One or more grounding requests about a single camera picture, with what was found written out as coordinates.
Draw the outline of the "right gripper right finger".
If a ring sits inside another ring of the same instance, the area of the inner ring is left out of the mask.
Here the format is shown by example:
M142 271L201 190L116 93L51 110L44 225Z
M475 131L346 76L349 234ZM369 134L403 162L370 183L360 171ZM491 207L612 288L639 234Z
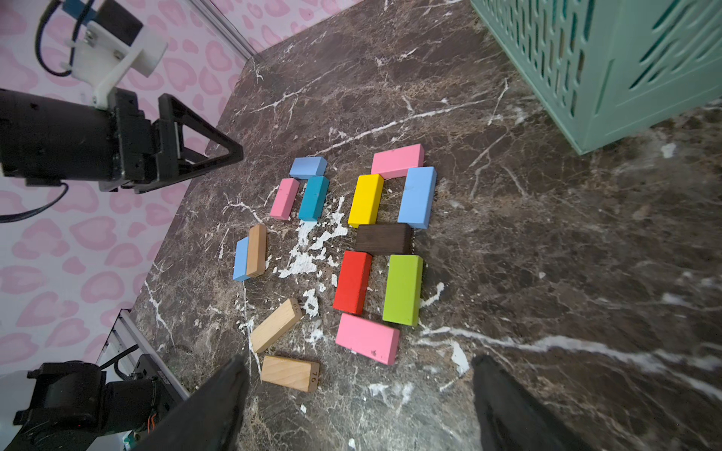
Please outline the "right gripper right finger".
M472 361L474 406L484 450L590 450L490 355Z

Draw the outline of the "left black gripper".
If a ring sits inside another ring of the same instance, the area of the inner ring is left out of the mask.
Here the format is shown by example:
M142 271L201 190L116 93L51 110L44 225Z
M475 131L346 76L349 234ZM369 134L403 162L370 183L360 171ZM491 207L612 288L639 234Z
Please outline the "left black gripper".
M1 92L1 173L31 186L64 180L99 182L103 191L144 194L204 176L244 159L243 147L170 94L159 118L146 119L137 94L115 88L110 107L70 103L19 91ZM184 128L227 150L190 150Z

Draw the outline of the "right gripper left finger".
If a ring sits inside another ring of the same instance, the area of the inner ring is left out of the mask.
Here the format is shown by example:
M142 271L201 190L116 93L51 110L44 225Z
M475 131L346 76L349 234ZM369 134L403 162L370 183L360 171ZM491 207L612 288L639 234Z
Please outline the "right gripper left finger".
M135 448L235 450L249 388L244 358L235 356Z

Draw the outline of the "wooden block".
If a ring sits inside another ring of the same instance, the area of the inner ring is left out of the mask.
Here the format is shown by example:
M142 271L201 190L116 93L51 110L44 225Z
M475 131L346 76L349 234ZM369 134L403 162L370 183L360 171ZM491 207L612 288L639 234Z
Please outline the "wooden block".
M267 228L263 224L254 225L248 234L247 276L257 277L264 273L266 251Z
M316 362L267 356L262 363L261 380L265 383L311 393L318 387L320 369L320 364Z

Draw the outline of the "wooden block diagonal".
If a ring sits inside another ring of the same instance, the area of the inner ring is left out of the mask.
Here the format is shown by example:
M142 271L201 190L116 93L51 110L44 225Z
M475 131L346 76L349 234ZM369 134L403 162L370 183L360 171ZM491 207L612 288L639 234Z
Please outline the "wooden block diagonal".
M299 323L302 317L297 300L288 299L251 333L250 343L254 353L266 351Z

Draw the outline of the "light blue block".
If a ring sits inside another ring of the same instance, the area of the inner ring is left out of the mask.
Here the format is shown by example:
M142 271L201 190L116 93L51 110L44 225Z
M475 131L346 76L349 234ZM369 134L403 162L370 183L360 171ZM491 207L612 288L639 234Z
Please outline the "light blue block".
M398 222L413 229L427 229L430 224L432 201L437 173L433 166L411 168L406 176Z
M249 252L249 238L243 238L236 244L235 261L232 279L235 282L244 282L250 278L247 274L247 262Z
M291 166L290 175L297 180L309 180L325 174L327 161L323 157L295 158Z

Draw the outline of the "pink block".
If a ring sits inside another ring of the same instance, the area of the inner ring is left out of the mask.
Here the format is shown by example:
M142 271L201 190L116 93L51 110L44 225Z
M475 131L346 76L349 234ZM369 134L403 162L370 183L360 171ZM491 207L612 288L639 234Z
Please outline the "pink block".
M343 313L336 343L387 366L395 363L400 331L381 323Z
M385 180L406 177L409 169L423 166L424 158L421 144L378 152L373 156L372 175L380 175Z
M294 178L283 179L278 187L270 216L276 220L289 221L300 182Z

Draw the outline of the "teal block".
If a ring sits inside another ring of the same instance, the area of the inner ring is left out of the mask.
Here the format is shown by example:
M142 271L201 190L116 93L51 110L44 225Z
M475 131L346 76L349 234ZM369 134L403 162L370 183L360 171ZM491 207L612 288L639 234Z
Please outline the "teal block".
M324 176L310 178L299 210L299 219L304 222L318 222L328 191L329 179Z

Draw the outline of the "green block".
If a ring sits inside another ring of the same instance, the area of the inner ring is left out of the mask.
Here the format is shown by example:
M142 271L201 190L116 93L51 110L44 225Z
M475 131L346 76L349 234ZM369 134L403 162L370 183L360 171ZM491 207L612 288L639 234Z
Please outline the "green block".
M392 255L389 259L383 320L416 327L419 323L423 259Z

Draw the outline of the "red block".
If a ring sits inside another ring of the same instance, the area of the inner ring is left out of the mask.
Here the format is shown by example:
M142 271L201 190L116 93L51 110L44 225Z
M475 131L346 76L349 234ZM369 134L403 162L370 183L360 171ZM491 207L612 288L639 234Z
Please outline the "red block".
M371 266L372 255L345 252L333 304L336 310L354 315L363 313Z

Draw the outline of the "yellow block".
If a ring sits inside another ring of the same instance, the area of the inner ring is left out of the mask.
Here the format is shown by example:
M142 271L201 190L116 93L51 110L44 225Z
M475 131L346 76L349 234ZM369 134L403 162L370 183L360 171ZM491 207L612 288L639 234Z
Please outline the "yellow block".
M384 187L381 175L363 175L357 179L348 224L354 229L375 225Z

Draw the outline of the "dark brown block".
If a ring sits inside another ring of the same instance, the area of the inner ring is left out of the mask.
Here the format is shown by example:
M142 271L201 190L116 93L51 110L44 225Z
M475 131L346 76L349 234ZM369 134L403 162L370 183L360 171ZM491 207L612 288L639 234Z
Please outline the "dark brown block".
M413 231L406 224L361 225L357 229L355 251L373 256L412 253Z

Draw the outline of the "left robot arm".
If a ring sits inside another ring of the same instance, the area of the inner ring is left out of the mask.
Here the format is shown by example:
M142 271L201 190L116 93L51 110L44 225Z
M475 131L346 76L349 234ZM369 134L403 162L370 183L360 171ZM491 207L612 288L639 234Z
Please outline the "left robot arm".
M172 95L148 120L135 93L114 89L107 109L12 90L1 93L1 172L29 186L97 182L104 192L148 193L240 162L240 144ZM250 380L233 357L188 398L159 365L107 381L105 366L70 361L28 372L26 408L15 413L12 450L86 450L135 431L142 450L231 450Z

